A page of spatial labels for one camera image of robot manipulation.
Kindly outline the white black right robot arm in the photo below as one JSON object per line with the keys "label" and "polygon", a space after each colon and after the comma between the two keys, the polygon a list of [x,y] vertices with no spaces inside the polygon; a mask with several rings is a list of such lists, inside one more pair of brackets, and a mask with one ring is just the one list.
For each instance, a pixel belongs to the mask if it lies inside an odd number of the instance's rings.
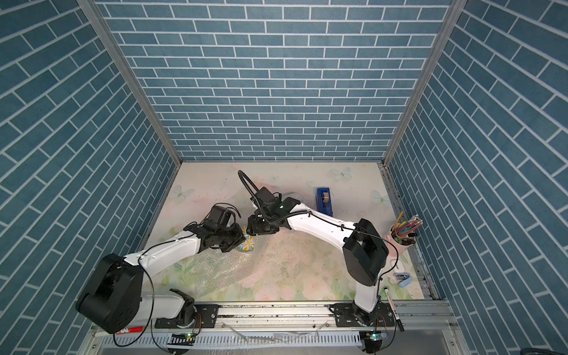
{"label": "white black right robot arm", "polygon": [[361,325],[377,324],[379,285],[389,250],[369,220],[338,220],[309,208],[297,199],[283,199],[266,188],[252,193],[251,202],[256,211],[248,218],[248,235],[271,235],[286,228],[312,235],[340,250],[346,269],[356,282],[353,316]]}

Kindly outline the blue tape dispenser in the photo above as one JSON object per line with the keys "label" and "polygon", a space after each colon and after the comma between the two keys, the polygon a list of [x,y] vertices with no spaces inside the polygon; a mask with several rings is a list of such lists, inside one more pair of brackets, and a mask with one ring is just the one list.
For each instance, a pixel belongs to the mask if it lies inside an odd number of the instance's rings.
{"label": "blue tape dispenser", "polygon": [[333,208],[331,203],[331,192],[327,187],[318,188],[316,193],[317,211],[333,216]]}

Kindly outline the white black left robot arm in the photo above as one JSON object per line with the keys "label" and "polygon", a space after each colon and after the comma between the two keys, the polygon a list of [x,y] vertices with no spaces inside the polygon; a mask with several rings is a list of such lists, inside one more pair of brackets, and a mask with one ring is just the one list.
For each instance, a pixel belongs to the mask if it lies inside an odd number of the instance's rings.
{"label": "white black left robot arm", "polygon": [[[159,296],[152,278],[209,248],[225,253],[242,244],[240,215],[231,204],[215,204],[201,222],[189,223],[167,241],[126,256],[108,254],[90,275],[75,309],[109,334],[153,321],[176,328],[195,325],[194,298],[177,288]],[[143,290],[145,283],[151,284],[149,291]]]}

